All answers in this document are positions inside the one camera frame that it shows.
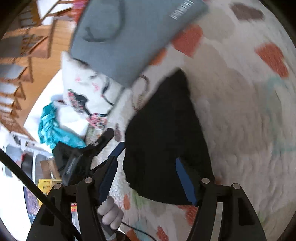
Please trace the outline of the grey gloved hand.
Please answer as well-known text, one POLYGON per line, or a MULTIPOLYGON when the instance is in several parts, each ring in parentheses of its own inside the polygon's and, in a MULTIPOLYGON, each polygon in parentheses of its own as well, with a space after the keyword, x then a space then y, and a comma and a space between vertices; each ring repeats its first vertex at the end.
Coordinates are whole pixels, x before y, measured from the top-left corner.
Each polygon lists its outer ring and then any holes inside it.
POLYGON ((107 199, 98 207, 97 214, 102 218, 103 225, 117 231, 123 220, 123 211, 114 202, 112 196, 107 199))

